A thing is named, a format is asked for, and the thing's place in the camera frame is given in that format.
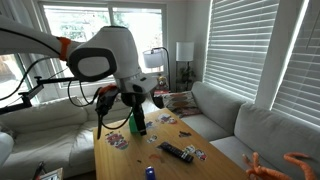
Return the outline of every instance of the lamp shade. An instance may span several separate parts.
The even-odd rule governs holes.
[[[164,65],[165,54],[162,49],[153,49],[143,52],[146,68],[156,68]]]
[[[193,61],[194,42],[177,42],[176,61]]]

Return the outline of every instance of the floor lamp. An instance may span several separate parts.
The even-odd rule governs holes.
[[[156,68],[167,63],[168,87],[170,90],[170,68],[169,68],[169,53],[164,47],[153,48],[143,52],[144,63],[146,68]]]
[[[186,81],[186,91],[188,90],[189,77],[190,77],[190,61],[193,61],[193,52],[194,52],[194,42],[177,42],[176,44],[176,61],[187,62],[187,81]]]

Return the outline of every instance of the black cable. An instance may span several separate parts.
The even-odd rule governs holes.
[[[8,104],[8,105],[6,105],[5,107],[10,106],[11,104],[13,104],[13,103],[17,102],[17,101],[18,101],[19,99],[21,99],[21,98],[22,98],[22,96],[20,96],[18,99],[14,100],[13,102],[9,103],[9,104]]]
[[[103,116],[101,116],[101,115],[99,115],[99,121],[101,122],[101,125],[102,125],[103,127],[107,128],[107,129],[110,129],[110,130],[116,130],[116,129],[121,128],[122,126],[124,126],[124,125],[128,122],[128,120],[129,120],[132,112],[133,112],[133,108],[131,108],[131,111],[130,111],[129,115],[127,116],[126,120],[125,120],[122,124],[120,124],[118,127],[108,127],[108,126],[106,126],[106,125],[103,123]]]
[[[74,106],[77,106],[77,107],[85,107],[85,106],[88,106],[88,105],[93,104],[94,100],[95,100],[95,99],[98,97],[98,95],[99,95],[99,91],[100,91],[101,87],[99,87],[99,88],[96,90],[96,92],[95,92],[94,95],[93,95],[93,99],[92,99],[91,102],[88,102],[88,101],[87,101],[87,102],[88,102],[87,104],[77,105],[77,104],[75,104],[75,103],[72,101],[72,99],[71,99],[71,95],[70,95],[70,85],[71,85],[71,82],[72,82],[72,80],[69,81],[69,84],[68,84],[68,87],[67,87],[67,93],[68,93],[68,98],[69,98],[70,102],[71,102]]]
[[[87,102],[87,104],[90,104],[90,102],[87,100],[86,96],[85,96],[84,93],[83,93],[83,88],[82,88],[82,85],[81,85],[81,81],[80,81],[80,80],[79,80],[79,84],[80,84],[80,91],[81,91],[81,94],[82,94],[83,99]]]
[[[65,70],[67,70],[67,69],[68,69],[68,67],[64,68],[63,70],[61,70],[61,71],[55,73],[54,75],[50,76],[48,79],[51,79],[51,78],[55,77],[56,75],[62,73],[63,71],[65,71]]]
[[[33,62],[33,63],[30,65],[30,67],[27,69],[27,71],[24,73],[22,79],[20,80],[20,83],[19,83],[18,87],[17,87],[11,94],[9,94],[9,95],[7,95],[7,96],[5,96],[5,97],[3,97],[3,98],[0,98],[0,101],[3,101],[3,100],[5,100],[5,99],[8,99],[8,98],[11,97],[14,93],[16,93],[16,92],[20,89],[20,87],[21,87],[24,79],[27,77],[27,75],[28,75],[28,73],[30,72],[30,70],[31,70],[37,63],[39,63],[39,62],[41,62],[41,61],[44,61],[44,60],[47,60],[47,59],[50,59],[50,57],[44,57],[44,58],[38,59],[38,60],[36,60],[35,62]]]
[[[22,36],[22,37],[25,37],[25,38],[29,38],[35,42],[38,42],[42,45],[44,45],[45,47],[49,48],[50,50],[52,50],[53,52],[57,53],[57,55],[60,56],[60,53],[58,51],[56,51],[55,49],[53,49],[51,46],[49,46],[48,44],[34,38],[34,37],[31,37],[31,36],[28,36],[28,35],[25,35],[25,34],[22,34],[22,33],[18,33],[18,32],[15,32],[15,31],[11,31],[11,30],[8,30],[8,29],[4,29],[4,28],[0,28],[0,31],[4,31],[4,32],[8,32],[8,33],[12,33],[12,34],[16,34],[16,35],[19,35],[19,36]]]

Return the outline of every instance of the green bottle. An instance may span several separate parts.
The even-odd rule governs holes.
[[[139,132],[133,114],[131,114],[130,119],[129,119],[129,127],[130,127],[131,133]]]

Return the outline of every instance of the sticker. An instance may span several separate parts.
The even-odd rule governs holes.
[[[151,160],[160,160],[160,162],[161,163],[164,163],[164,160],[161,158],[161,156],[160,155],[158,155],[158,154],[151,154],[150,156],[149,156],[149,159],[151,159]]]
[[[113,131],[105,135],[105,141],[108,142],[111,146],[114,146],[117,149],[121,150],[126,149],[129,145],[122,134],[114,133]]]
[[[158,137],[157,137],[156,135],[152,135],[151,138],[149,138],[149,139],[147,140],[147,142],[148,142],[148,143],[152,143],[152,142],[156,141],[157,138],[158,138]]]
[[[164,124],[164,123],[176,124],[177,123],[177,120],[175,120],[173,117],[171,117],[169,114],[166,114],[166,113],[160,114],[160,116],[158,117],[158,120],[162,124]]]
[[[201,151],[200,149],[197,149],[194,153],[202,161],[207,159],[207,155],[203,151]]]
[[[189,132],[183,132],[183,131],[179,131],[179,137],[189,137],[191,136],[191,133]]]
[[[154,126],[152,126],[153,122],[152,121],[149,121],[146,123],[146,129],[149,129],[149,128],[152,128]]]
[[[194,153],[196,151],[196,148],[193,145],[187,146],[186,148],[184,148],[183,152],[185,153]]]

